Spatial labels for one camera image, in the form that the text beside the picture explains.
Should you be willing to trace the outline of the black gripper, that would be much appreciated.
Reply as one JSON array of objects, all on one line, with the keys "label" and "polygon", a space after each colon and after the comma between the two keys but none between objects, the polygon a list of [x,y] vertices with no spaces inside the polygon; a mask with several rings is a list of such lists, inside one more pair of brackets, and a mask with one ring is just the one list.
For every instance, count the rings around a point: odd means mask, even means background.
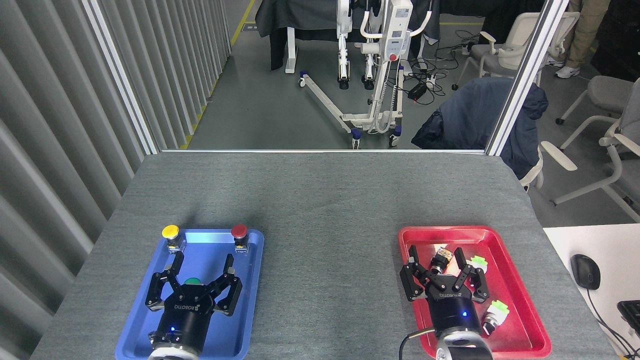
[{"label": "black gripper", "polygon": [[398,275],[409,302],[426,294],[435,337],[441,337],[449,330],[480,333],[482,327],[473,301],[482,304],[490,296],[484,270],[466,261],[462,250],[455,250],[459,272],[457,276],[447,274],[447,291],[440,292],[441,280],[419,263],[414,244],[408,254],[407,263],[402,265]]},{"label": "black gripper", "polygon": [[[188,352],[201,352],[213,313],[233,316],[240,298],[243,284],[233,269],[234,256],[231,253],[226,256],[222,275],[207,285],[179,284],[177,275],[184,259],[183,251],[176,251],[172,264],[163,272],[155,272],[151,276],[145,305],[152,312],[164,308],[157,330],[151,333],[153,349],[182,347]],[[167,297],[163,305],[162,290],[167,282],[174,293]],[[226,297],[216,301],[226,289]]]}]

